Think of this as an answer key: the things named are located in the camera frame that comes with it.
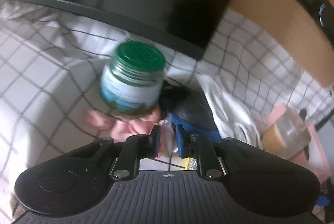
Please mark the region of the pink cloth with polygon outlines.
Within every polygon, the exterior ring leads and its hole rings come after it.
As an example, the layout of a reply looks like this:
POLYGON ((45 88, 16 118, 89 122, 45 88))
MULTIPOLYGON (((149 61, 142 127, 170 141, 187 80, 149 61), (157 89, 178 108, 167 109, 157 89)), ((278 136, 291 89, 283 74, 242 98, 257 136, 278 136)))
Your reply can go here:
POLYGON ((108 136, 115 142, 124 142, 128 137, 134 135, 149 135, 154 126, 159 126, 160 143, 158 156, 171 156, 175 143, 174 131, 172 129, 172 118, 170 115, 163 115, 159 106, 156 106, 149 114, 138 118, 113 118, 103 112, 88 110, 86 121, 94 128, 101 131, 108 131, 108 136))

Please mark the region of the green lid glass jar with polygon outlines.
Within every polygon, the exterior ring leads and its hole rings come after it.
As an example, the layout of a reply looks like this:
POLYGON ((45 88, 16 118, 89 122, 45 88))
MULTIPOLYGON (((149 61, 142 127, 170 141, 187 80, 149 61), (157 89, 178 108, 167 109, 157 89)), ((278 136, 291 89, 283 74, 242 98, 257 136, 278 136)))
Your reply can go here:
POLYGON ((165 66, 164 54, 152 45, 139 41, 119 44, 101 74, 102 100, 115 114, 148 114, 158 104, 165 66))

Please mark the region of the clear jar tan lid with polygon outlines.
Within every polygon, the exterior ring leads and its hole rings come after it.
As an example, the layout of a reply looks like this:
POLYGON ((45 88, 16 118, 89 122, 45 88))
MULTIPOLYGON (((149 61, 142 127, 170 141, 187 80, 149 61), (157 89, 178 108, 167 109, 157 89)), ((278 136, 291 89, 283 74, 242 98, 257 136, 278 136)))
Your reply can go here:
POLYGON ((311 142, 305 121, 298 112, 285 108, 284 112, 262 134, 266 152, 289 160, 311 142))

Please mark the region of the pink storage box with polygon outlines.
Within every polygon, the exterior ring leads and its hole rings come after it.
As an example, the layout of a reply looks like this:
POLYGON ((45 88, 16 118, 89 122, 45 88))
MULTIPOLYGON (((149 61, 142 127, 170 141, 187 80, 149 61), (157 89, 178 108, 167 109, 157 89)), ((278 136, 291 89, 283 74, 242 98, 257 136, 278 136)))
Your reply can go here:
MULTIPOLYGON (((291 108, 291 107, 288 107, 284 104, 281 104, 281 105, 278 105, 278 106, 273 108, 273 110, 271 111, 271 113, 267 117, 267 126, 268 127, 278 118, 279 115, 281 115, 284 112, 285 108, 291 108)), ((307 125, 307 127, 309 129, 309 133, 311 135, 311 142, 312 142, 313 133, 312 133, 312 129, 311 129, 311 124, 309 124, 309 122, 306 121, 307 110, 305 108, 303 108, 301 110, 296 110, 296 109, 293 109, 293 108, 291 108, 291 109, 298 112, 300 117, 305 121, 305 124, 307 125)), ((301 166, 307 165, 309 157, 310 157, 310 155, 309 155, 309 145, 306 146, 302 151, 297 153, 293 158, 289 159, 288 161, 296 163, 296 164, 301 165, 301 166)))

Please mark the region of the white black grid tablecloth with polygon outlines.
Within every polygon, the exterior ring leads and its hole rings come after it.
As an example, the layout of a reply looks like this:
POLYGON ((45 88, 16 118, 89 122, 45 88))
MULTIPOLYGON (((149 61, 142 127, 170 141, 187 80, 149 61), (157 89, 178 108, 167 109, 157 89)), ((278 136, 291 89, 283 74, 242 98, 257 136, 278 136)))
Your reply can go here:
MULTIPOLYGON (((25 169, 108 136, 86 121, 96 110, 100 76, 117 45, 137 35, 86 17, 18 2, 1 3, 1 223, 22 209, 14 184, 25 169)), ((157 44, 166 81, 199 91, 197 75, 217 75, 249 109, 259 129, 272 108, 305 108, 317 123, 333 109, 321 86, 266 31, 228 10, 195 60, 157 44)))

